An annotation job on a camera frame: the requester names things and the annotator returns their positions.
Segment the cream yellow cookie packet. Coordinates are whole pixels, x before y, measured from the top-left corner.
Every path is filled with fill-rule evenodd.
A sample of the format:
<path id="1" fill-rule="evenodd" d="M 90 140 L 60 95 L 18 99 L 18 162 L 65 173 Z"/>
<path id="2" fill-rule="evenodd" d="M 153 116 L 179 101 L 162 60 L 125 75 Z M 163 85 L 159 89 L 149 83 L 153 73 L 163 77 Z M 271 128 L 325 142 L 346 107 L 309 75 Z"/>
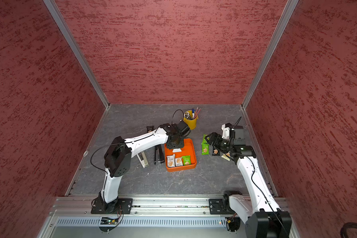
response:
<path id="1" fill-rule="evenodd" d="M 230 158 L 226 154 L 223 154 L 221 157 L 227 161 L 230 161 Z"/>

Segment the black cookie packet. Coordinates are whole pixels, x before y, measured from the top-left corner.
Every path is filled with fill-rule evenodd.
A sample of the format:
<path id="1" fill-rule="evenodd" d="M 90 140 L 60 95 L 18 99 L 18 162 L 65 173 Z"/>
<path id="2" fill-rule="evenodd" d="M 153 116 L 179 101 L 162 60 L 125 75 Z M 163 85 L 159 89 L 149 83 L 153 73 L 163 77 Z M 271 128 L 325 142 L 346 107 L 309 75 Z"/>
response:
<path id="1" fill-rule="evenodd" d="M 215 147 L 213 147 L 212 156 L 220 156 L 220 151 Z"/>
<path id="2" fill-rule="evenodd" d="M 154 130 L 154 126 L 147 126 L 147 132 L 152 132 Z"/>

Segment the orange plastic storage box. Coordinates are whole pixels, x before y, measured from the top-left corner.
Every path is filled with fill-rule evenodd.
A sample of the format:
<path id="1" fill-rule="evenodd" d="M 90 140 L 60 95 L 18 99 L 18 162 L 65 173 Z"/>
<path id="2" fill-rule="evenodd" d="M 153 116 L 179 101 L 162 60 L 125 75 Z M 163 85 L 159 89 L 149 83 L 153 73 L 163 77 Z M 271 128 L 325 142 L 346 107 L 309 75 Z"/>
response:
<path id="1" fill-rule="evenodd" d="M 174 153 L 173 150 L 168 149 L 167 145 L 165 144 L 164 153 L 166 157 L 174 154 L 176 158 L 182 156 L 190 156 L 190 164 L 179 166 L 179 167 L 169 167 L 168 161 L 166 160 L 165 165 L 168 172 L 177 172 L 177 171 L 184 171 L 184 170 L 190 170 L 196 168 L 197 159 L 196 159 L 196 153 L 195 153 L 193 141 L 190 138 L 186 138 L 183 141 L 184 141 L 184 148 L 181 149 L 181 152 Z"/>

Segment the white cookie packet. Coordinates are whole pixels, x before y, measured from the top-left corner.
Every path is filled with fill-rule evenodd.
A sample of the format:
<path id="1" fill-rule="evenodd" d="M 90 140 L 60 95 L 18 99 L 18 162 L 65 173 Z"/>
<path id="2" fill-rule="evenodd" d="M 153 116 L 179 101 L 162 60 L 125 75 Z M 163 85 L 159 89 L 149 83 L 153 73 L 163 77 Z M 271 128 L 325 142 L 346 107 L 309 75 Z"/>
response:
<path id="1" fill-rule="evenodd" d="M 167 159 L 166 159 L 166 162 L 167 162 L 167 167 L 168 168 L 173 168 L 176 166 L 176 161 L 175 161 L 175 154 L 173 155 L 168 155 L 167 156 Z"/>
<path id="2" fill-rule="evenodd" d="M 176 167 L 183 166 L 182 157 L 175 158 L 175 166 Z"/>

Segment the green cookie packet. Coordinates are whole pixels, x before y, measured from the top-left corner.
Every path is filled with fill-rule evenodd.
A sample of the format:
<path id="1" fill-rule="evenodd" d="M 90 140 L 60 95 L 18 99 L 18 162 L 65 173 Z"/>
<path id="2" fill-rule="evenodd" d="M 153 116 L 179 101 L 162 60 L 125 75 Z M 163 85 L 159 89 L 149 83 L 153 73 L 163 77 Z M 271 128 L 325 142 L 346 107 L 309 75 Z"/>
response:
<path id="1" fill-rule="evenodd" d="M 207 143 L 201 144 L 201 155 L 209 155 L 209 144 Z"/>
<path id="2" fill-rule="evenodd" d="M 191 158 L 190 158 L 190 155 L 187 155 L 187 156 L 182 156 L 182 164 L 184 166 L 186 165 L 191 165 Z"/>
<path id="3" fill-rule="evenodd" d="M 207 142 L 207 140 L 206 140 L 206 137 L 207 137 L 207 135 L 206 135 L 206 134 L 204 134 L 204 135 L 203 135 L 203 140 L 202 140 L 202 143 L 208 144 L 208 142 Z"/>

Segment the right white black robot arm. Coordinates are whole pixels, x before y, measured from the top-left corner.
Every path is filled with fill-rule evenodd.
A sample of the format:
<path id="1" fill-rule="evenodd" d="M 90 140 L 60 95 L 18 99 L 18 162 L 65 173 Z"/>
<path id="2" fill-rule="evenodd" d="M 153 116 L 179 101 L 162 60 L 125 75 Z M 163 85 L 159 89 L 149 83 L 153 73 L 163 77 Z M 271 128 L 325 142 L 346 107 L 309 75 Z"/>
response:
<path id="1" fill-rule="evenodd" d="M 233 138 L 223 139 L 213 132 L 204 137 L 216 150 L 224 153 L 241 172 L 251 200 L 251 208 L 239 194 L 228 196 L 228 205 L 245 225 L 248 238 L 288 238 L 292 218 L 283 211 L 271 194 L 259 169 L 252 146 L 242 145 Z"/>

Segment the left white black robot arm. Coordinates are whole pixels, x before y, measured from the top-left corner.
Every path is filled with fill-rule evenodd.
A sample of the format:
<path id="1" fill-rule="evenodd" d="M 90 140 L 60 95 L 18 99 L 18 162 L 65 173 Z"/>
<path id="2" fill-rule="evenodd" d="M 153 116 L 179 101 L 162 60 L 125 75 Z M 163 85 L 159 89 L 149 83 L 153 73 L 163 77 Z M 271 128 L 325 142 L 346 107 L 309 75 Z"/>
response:
<path id="1" fill-rule="evenodd" d="M 118 136 L 109 145 L 104 155 L 105 180 L 98 198 L 94 200 L 101 212 L 112 212 L 119 206 L 119 187 L 122 177 L 131 167 L 131 159 L 139 153 L 166 144 L 169 149 L 183 148 L 183 140 L 190 134 L 189 126 L 181 121 L 178 124 L 162 124 L 141 136 L 123 139 Z"/>

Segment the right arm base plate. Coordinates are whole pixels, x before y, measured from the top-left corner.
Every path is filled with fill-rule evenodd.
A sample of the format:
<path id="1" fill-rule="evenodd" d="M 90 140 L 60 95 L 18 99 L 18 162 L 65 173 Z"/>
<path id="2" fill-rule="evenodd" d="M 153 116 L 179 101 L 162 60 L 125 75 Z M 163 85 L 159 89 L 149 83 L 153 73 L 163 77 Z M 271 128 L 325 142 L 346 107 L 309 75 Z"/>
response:
<path id="1" fill-rule="evenodd" d="M 244 196 L 234 194 L 223 198 L 209 199 L 209 210 L 211 215 L 233 215 L 239 217 L 250 216 L 252 207 Z"/>

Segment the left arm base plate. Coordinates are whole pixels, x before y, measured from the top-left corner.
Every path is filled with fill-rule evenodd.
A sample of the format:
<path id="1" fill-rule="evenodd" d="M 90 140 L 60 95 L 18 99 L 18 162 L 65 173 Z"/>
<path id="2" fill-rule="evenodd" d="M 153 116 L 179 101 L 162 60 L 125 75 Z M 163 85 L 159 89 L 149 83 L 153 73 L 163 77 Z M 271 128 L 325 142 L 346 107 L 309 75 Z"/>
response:
<path id="1" fill-rule="evenodd" d="M 132 198 L 118 198 L 113 202 L 106 203 L 97 197 L 92 202 L 91 214 L 126 214 L 131 213 Z"/>

